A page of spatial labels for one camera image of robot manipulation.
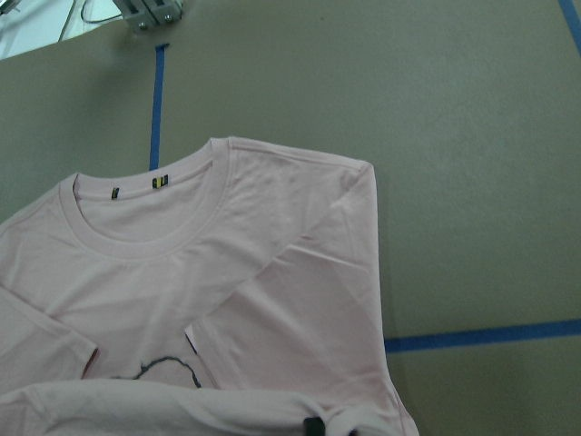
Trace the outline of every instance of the folded sleeve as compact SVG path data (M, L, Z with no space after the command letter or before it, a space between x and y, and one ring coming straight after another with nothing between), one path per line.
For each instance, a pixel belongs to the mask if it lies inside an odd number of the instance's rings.
M97 346L0 286L0 394L80 379Z
M417 434L386 363L373 167L186 335L220 389L298 391L340 413L364 406Z

